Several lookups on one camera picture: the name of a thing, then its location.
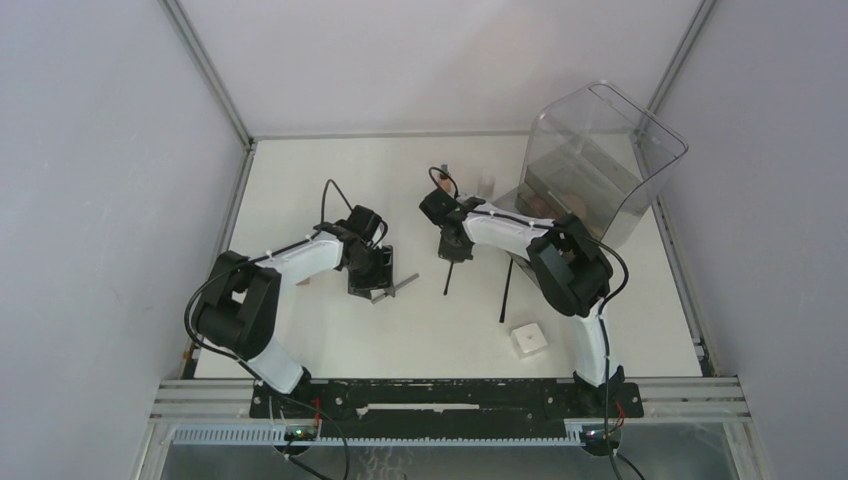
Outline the silver and red lip pencils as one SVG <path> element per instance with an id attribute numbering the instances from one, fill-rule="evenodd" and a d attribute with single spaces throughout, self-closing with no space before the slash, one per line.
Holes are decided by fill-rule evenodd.
<path id="1" fill-rule="evenodd" d="M 379 302 L 381 302 L 381 301 L 383 301 L 383 300 L 385 300 L 385 299 L 388 299 L 388 298 L 395 298 L 395 297 L 397 296 L 397 292 L 398 292 L 400 289 L 402 289 L 402 288 L 406 287 L 407 285 L 409 285 L 410 283 L 414 282 L 414 281 L 415 281 L 415 280 L 417 280 L 419 277 L 420 277 L 420 274 L 419 274 L 419 273 L 414 273 L 414 274 L 412 274 L 411 276 L 409 276 L 409 277 L 405 278 L 404 280 L 402 280 L 402 281 L 400 281 L 400 282 L 398 282 L 398 283 L 396 283 L 396 284 L 392 285 L 392 286 L 391 286 L 391 287 L 389 287 L 388 289 L 385 289 L 385 290 L 384 290 L 381 294 L 374 296 L 374 297 L 371 299 L 371 303 L 372 303 L 372 304 L 377 304 L 377 303 L 379 303 Z"/>

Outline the thin black liner pencil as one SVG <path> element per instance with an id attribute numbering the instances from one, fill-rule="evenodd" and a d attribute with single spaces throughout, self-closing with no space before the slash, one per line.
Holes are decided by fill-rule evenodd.
<path id="1" fill-rule="evenodd" d="M 443 291 L 442 291 L 443 296 L 447 296 L 449 294 L 449 289 L 450 289 L 450 284 L 451 284 L 451 280 L 452 280 L 454 265 L 455 265 L 455 262 L 453 262 L 453 261 L 449 262 L 449 267 L 448 267 L 448 271 L 447 271 L 446 278 L 445 278 L 444 288 L 443 288 Z"/>

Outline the black makeup brush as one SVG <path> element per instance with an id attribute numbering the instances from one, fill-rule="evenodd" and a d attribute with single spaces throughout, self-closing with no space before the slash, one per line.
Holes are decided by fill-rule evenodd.
<path id="1" fill-rule="evenodd" d="M 502 301 L 501 301 L 501 310 L 500 310 L 499 319 L 498 319 L 498 322 L 500 324 L 504 324 L 505 321 L 506 321 L 507 305 L 508 305 L 508 300 L 509 300 L 509 292 L 510 292 L 510 287 L 511 287 L 513 268 L 514 268 L 514 259 L 512 259 L 510 257 L 508 269 L 507 269 L 507 274 L 506 274 L 506 278 L 505 278 L 505 285 L 504 285 L 504 289 L 503 289 L 503 296 L 502 296 Z"/>

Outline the clear acrylic organizer box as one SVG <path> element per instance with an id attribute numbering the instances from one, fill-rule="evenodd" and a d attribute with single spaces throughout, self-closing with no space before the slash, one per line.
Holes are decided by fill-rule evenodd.
<path id="1" fill-rule="evenodd" d="M 517 187 L 495 200 L 510 213 L 578 217 L 624 245 L 688 152 L 684 137 L 616 85 L 596 81 L 533 120 Z"/>

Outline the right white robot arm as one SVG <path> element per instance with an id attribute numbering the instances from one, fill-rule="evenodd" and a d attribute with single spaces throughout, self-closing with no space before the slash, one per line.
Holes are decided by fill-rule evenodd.
<path id="1" fill-rule="evenodd" d="M 461 200 L 440 188 L 426 195 L 419 209 L 440 229 L 440 258 L 462 263 L 473 258 L 474 247 L 484 245 L 528 264 L 547 303 L 574 321 L 579 406 L 592 416 L 613 408 L 625 374 L 612 353 L 606 309 L 630 279 L 622 256 L 592 237 L 574 215 L 528 217 L 478 197 Z"/>

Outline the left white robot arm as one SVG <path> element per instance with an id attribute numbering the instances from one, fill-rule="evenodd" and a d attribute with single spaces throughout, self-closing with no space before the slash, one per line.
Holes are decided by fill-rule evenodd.
<path id="1" fill-rule="evenodd" d="M 274 404 L 290 417 L 305 414 L 313 394 L 308 370 L 275 337 L 281 293 L 325 271 L 347 274 L 348 294 L 392 295 L 393 249 L 387 222 L 361 205 L 336 222 L 323 221 L 304 239 L 257 258 L 219 255 L 209 278 L 188 301 L 184 323 L 198 346 L 238 362 L 273 389 Z"/>

